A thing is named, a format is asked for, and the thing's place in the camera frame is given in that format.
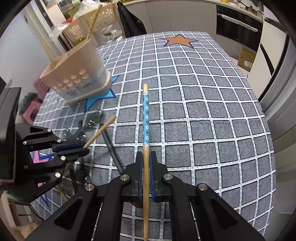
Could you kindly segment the plain wooden chopstick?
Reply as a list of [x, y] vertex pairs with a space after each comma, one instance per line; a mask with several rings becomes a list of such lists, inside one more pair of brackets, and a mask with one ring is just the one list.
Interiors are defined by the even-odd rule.
[[[93, 135], [93, 137], [83, 146], [83, 148], [88, 148], [106, 129], [107, 127], [113, 123], [116, 119], [115, 115], [112, 115], [102, 127]], [[66, 141], [71, 141], [73, 137], [69, 137]], [[65, 173], [73, 166], [73, 163], [67, 164], [65, 167]]]

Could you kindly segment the grey utensil handle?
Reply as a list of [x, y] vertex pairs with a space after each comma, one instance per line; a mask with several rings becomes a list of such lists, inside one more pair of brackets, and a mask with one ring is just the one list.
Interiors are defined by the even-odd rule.
[[122, 163], [122, 161], [121, 161], [121, 159], [120, 159], [114, 145], [111, 142], [111, 138], [110, 138], [107, 130], [104, 130], [102, 132], [102, 136], [104, 138], [104, 141], [105, 141], [105, 143], [107, 145], [107, 149], [109, 150], [109, 153], [110, 153], [110, 155], [111, 155], [111, 157], [113, 159], [113, 162], [114, 162], [119, 174], [124, 174], [125, 173], [125, 167], [124, 167], [124, 165], [123, 165], [123, 163]]

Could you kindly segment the blue patterned wooden chopstick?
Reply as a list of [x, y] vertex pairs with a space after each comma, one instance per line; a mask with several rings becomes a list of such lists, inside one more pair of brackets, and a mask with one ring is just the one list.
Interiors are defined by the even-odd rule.
[[143, 147], [142, 147], [142, 162], [143, 162], [143, 215], [144, 215], [144, 240], [149, 237], [149, 86], [143, 85]]

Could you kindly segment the short pink plastic stool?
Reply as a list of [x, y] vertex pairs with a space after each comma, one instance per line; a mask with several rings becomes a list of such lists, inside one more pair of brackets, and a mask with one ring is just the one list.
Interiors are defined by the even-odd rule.
[[33, 125], [36, 115], [41, 107], [41, 102], [39, 101], [31, 101], [29, 107], [23, 113], [23, 119], [29, 124]]

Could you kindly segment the beige utensil holder caddy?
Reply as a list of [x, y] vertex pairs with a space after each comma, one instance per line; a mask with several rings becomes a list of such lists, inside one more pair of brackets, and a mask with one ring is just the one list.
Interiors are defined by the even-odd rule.
[[91, 39], [84, 40], [53, 61], [40, 79], [74, 105], [111, 89], [111, 73], [106, 70]]

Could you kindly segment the grey checked star tablecloth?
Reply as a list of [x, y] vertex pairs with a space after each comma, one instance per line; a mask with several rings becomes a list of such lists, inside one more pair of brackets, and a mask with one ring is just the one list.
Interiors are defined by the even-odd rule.
[[206, 183], [260, 234], [269, 226], [275, 158], [269, 126], [248, 80], [205, 32], [162, 32], [98, 48], [116, 77], [114, 98], [67, 106], [50, 91], [35, 125], [62, 137], [104, 112], [124, 165], [142, 149], [142, 85], [149, 86], [150, 149], [183, 182]]

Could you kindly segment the beige plastic laundry basket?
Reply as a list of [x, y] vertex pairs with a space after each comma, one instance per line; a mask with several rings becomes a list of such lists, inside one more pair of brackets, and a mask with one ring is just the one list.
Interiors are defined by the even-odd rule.
[[101, 46], [125, 37], [116, 3], [83, 1], [62, 32], [72, 47], [89, 37]]

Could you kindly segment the cardboard box on floor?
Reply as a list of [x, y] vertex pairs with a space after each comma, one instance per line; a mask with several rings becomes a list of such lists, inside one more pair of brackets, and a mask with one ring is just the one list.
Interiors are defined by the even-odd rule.
[[256, 52], [248, 49], [247, 47], [242, 47], [238, 56], [237, 65], [244, 70], [250, 72], [252, 65], [256, 57]]

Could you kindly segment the black built-in oven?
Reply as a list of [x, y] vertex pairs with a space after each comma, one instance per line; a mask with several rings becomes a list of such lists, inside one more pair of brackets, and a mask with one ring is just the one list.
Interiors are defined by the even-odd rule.
[[257, 51], [263, 22], [240, 11], [217, 5], [216, 33]]

